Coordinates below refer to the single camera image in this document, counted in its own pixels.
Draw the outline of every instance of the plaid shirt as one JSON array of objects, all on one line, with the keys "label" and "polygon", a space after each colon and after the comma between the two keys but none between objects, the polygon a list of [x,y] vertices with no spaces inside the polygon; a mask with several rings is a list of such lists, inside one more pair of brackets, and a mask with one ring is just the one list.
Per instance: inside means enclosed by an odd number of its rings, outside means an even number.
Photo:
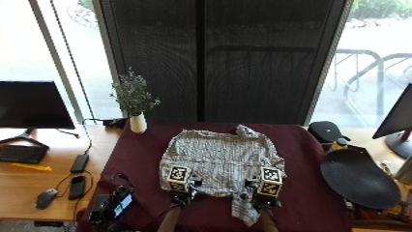
[{"label": "plaid shirt", "polygon": [[184,130],[170,142],[160,162],[160,186],[170,190],[168,173],[172,166],[184,166],[203,178],[200,193],[234,197],[232,216],[247,226],[259,219],[250,200],[240,198],[252,192],[244,179],[259,176],[260,167],[272,166],[284,173],[284,161],[271,139],[251,128],[238,125],[238,134],[207,130]]}]

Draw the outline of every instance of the table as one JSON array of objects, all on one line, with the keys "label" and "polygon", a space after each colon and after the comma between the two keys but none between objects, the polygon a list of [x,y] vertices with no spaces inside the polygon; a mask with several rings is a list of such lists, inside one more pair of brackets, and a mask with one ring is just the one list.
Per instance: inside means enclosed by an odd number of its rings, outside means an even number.
[{"label": "table", "polygon": [[[111,156],[115,144],[118,142],[122,130],[107,129],[104,126],[87,126],[94,146],[90,151],[91,159],[87,170],[94,175],[94,186],[91,192],[80,200],[76,209],[88,206],[94,195],[95,183],[99,180],[100,172]],[[78,155],[83,154],[90,146],[90,139],[82,125],[76,130],[68,130],[80,134],[80,138],[52,129],[35,130],[32,137],[50,145],[51,150],[39,163],[42,166],[50,166],[51,172],[11,166],[7,162],[0,162],[0,218],[2,219],[27,219],[43,221],[72,221],[75,216],[75,206],[78,200],[68,200],[68,192],[58,198],[46,210],[35,208],[38,195],[47,189],[55,188],[58,183],[70,174],[70,168]],[[0,139],[19,135],[23,130],[2,129]],[[87,189],[91,186],[91,177],[88,178]],[[60,185],[60,192],[70,185],[71,178]]]},{"label": "table", "polygon": [[[124,223],[134,229],[156,231],[170,206],[168,192],[160,189],[159,163],[171,139],[183,129],[235,133],[236,125],[150,123],[144,134],[132,133],[126,126],[94,195],[116,189],[115,173],[130,176],[136,191],[135,201],[124,213]],[[330,188],[320,174],[323,148],[315,138],[299,126],[244,125],[268,136],[286,160],[288,177],[280,194],[283,208],[274,209],[280,231],[351,231],[343,197]],[[231,197],[199,195],[182,211],[175,231],[262,231],[259,221],[247,227],[231,216],[231,203]],[[80,232],[94,230],[88,223],[91,209],[92,204],[79,215]]]}]

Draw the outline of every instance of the keyboard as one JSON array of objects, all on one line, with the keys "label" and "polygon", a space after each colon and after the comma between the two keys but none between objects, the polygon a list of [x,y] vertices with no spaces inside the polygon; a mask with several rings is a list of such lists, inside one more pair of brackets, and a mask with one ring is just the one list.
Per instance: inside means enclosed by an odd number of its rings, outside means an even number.
[{"label": "keyboard", "polygon": [[48,150],[40,146],[4,145],[0,147],[0,161],[38,164]]}]

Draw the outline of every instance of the potted plant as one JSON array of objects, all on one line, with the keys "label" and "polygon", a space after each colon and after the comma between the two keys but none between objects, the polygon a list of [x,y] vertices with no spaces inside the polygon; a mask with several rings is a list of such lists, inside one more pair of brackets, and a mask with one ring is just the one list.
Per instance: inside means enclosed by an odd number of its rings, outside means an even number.
[{"label": "potted plant", "polygon": [[147,130],[144,112],[154,109],[160,101],[152,99],[143,76],[135,75],[130,67],[128,74],[119,75],[119,83],[112,83],[112,88],[115,93],[111,94],[111,97],[115,98],[120,109],[131,117],[131,130],[136,133],[144,133]]}]

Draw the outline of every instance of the black curtain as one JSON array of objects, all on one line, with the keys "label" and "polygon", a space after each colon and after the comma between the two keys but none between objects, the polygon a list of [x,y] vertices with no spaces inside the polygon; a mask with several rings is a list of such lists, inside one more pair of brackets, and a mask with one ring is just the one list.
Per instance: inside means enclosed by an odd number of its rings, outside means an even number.
[{"label": "black curtain", "polygon": [[346,0],[100,0],[119,73],[150,121],[300,124]]}]

